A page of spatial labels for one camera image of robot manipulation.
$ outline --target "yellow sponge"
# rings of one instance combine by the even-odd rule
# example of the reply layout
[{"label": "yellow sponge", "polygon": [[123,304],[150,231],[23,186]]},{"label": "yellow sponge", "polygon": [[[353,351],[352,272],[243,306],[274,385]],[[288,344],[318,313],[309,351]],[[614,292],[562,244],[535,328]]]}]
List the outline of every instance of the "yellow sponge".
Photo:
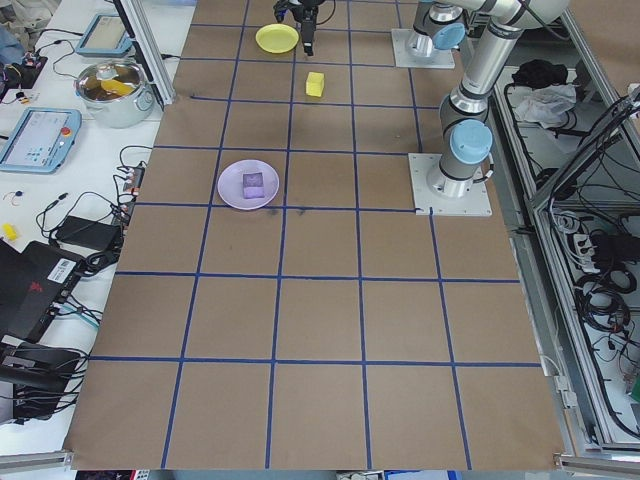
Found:
[{"label": "yellow sponge", "polygon": [[309,72],[307,77],[307,95],[321,97],[324,90],[324,73]]},{"label": "yellow sponge", "polygon": [[2,231],[4,232],[4,236],[6,237],[6,239],[11,242],[19,237],[15,227],[10,223],[5,223],[4,225],[2,225]]},{"label": "yellow sponge", "polygon": [[133,92],[133,87],[114,79],[101,80],[100,84],[103,90],[109,93],[115,93],[116,95],[120,95],[121,97],[126,97],[131,92]]}]

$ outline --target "label sticker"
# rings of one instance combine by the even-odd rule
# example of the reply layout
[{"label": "label sticker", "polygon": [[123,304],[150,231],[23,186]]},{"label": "label sticker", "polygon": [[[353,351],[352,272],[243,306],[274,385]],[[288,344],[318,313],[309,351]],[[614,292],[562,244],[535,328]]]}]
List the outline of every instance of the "label sticker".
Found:
[{"label": "label sticker", "polygon": [[76,268],[76,262],[72,262],[66,258],[61,258],[57,265],[53,267],[53,270],[51,270],[47,280],[51,280],[56,283],[64,283],[69,274],[73,272],[74,268]]}]

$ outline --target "yellow plate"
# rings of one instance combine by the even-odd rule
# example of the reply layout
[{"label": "yellow plate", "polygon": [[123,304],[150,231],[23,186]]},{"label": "yellow plate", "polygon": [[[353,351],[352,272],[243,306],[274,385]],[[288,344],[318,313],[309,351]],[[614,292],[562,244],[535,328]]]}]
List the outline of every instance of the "yellow plate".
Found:
[{"label": "yellow plate", "polygon": [[298,43],[298,31],[289,25],[273,23],[256,32],[256,42],[269,53],[285,53]]}]

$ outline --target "stainless steel pot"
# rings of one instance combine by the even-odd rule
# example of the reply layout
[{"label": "stainless steel pot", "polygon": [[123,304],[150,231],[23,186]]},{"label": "stainless steel pot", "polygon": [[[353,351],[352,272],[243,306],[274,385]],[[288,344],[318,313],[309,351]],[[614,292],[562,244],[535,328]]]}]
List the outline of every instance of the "stainless steel pot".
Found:
[{"label": "stainless steel pot", "polygon": [[128,61],[92,65],[78,76],[75,88],[89,113],[113,128],[129,127],[144,120],[155,103],[144,73]]}]

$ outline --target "black laptop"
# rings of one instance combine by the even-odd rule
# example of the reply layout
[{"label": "black laptop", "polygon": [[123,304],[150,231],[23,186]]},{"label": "black laptop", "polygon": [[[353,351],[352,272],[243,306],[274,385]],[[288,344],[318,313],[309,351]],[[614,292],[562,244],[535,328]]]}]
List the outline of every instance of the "black laptop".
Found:
[{"label": "black laptop", "polygon": [[84,257],[41,242],[22,253],[0,240],[0,338],[40,340],[84,270]]}]

